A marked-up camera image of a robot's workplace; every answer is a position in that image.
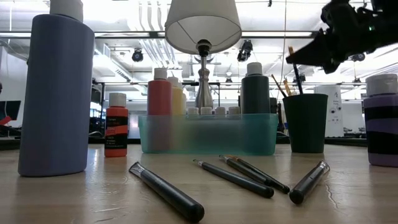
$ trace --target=red object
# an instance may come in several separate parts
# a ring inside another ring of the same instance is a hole
[[[167,80],[153,80],[148,83],[148,115],[172,114],[172,84]]]
[[[6,125],[8,122],[12,121],[10,116],[6,116],[6,118],[0,120],[0,125]]]
[[[127,155],[129,110],[111,106],[106,110],[105,157]]]

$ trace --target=purple striped bottle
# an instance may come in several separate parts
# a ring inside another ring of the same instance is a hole
[[[398,167],[398,81],[397,75],[366,79],[369,98],[364,100],[369,162],[375,166]]]

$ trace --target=white bottle cap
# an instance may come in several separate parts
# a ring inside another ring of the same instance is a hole
[[[188,115],[199,115],[199,108],[188,108]]]
[[[225,115],[226,114],[225,107],[222,107],[222,106],[217,107],[215,109],[215,111],[216,111],[216,113],[215,113],[216,115]]]
[[[228,111],[229,111],[229,115],[241,114],[241,108],[238,106],[232,106],[232,107],[228,108]]]
[[[260,62],[253,62],[248,64],[248,75],[255,75],[255,74],[260,74],[262,75],[262,65]]]
[[[178,83],[178,78],[176,78],[176,77],[168,77],[167,81],[169,81],[173,85],[173,87],[180,88],[180,84]]]
[[[394,94],[398,92],[398,77],[396,74],[374,75],[366,79],[368,96],[379,94]]]
[[[83,3],[81,0],[51,0],[50,14],[69,16],[83,22]]]
[[[124,93],[110,93],[109,106],[122,106],[126,107],[126,94]]]
[[[154,79],[167,80],[167,68],[155,68]]]
[[[200,108],[200,115],[211,115],[211,112],[213,111],[212,108]]]

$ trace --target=yellow paint bottle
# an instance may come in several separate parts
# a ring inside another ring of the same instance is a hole
[[[182,85],[176,77],[168,77],[167,80],[172,84],[172,115],[183,115]]]

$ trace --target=orange paint bottle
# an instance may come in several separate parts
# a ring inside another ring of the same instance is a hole
[[[105,157],[127,155],[128,122],[126,94],[110,93],[109,108],[106,110]]]

